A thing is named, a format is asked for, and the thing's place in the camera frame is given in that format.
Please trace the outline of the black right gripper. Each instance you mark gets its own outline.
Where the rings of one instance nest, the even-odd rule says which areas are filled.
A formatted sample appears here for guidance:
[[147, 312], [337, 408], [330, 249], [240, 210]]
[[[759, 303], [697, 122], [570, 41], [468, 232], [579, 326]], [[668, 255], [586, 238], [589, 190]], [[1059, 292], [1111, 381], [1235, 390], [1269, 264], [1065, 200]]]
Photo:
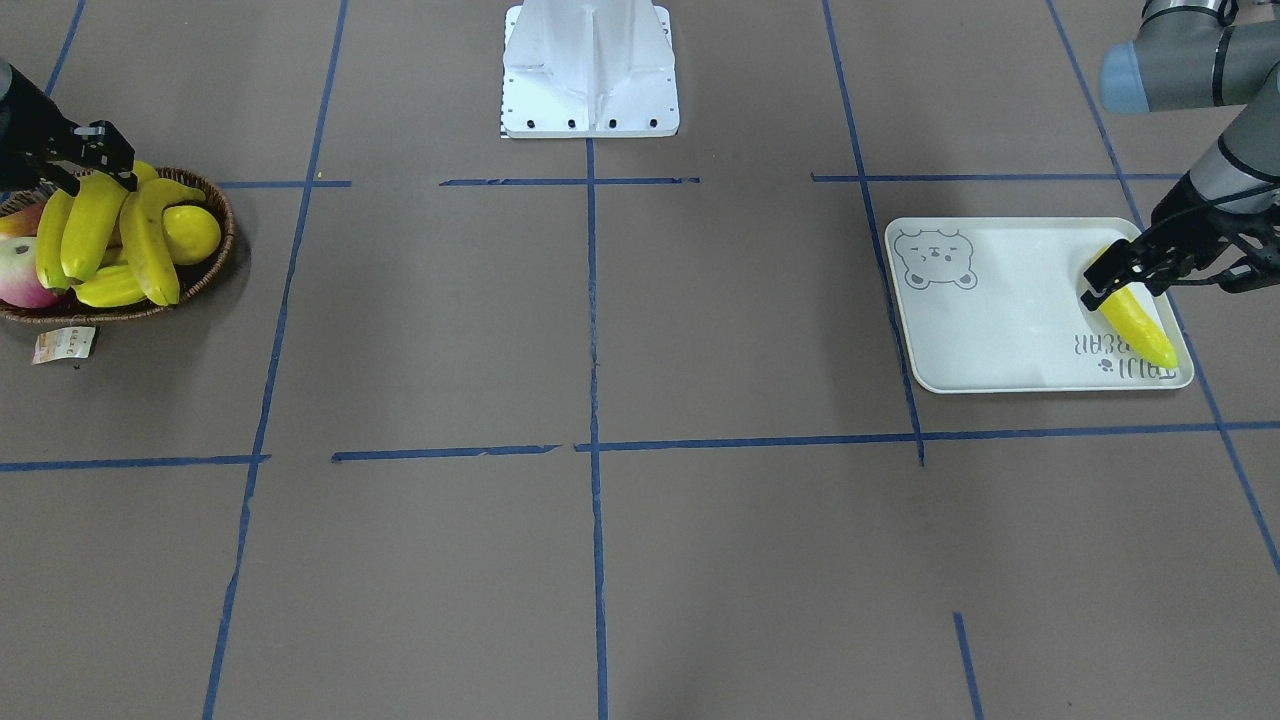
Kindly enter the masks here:
[[51, 186], [81, 191], [68, 167], [97, 170], [127, 192], [138, 187], [134, 149], [109, 120], [77, 126], [12, 63], [1, 61], [1, 191]]

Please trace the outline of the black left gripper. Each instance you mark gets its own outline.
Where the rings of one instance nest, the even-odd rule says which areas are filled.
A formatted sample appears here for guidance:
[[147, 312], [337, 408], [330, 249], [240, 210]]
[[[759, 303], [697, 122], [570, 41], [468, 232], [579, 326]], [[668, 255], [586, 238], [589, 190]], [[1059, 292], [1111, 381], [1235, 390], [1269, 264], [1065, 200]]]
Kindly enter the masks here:
[[1082, 306], [1098, 311], [1129, 284], [1152, 297], [1174, 286], [1216, 284], [1229, 293], [1276, 286], [1277, 184], [1242, 193], [1261, 208], [1229, 211], [1233, 192], [1206, 197], [1183, 176], [1155, 206], [1143, 240], [1117, 240], [1088, 264]]

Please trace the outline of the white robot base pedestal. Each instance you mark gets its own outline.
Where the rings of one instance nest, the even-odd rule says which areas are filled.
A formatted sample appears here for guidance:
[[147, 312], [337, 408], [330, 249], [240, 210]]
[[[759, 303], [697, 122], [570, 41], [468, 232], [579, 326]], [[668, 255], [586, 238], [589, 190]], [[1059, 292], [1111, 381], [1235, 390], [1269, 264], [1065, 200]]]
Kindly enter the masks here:
[[503, 137], [678, 133], [667, 8], [653, 1], [524, 1], [507, 9], [503, 28]]

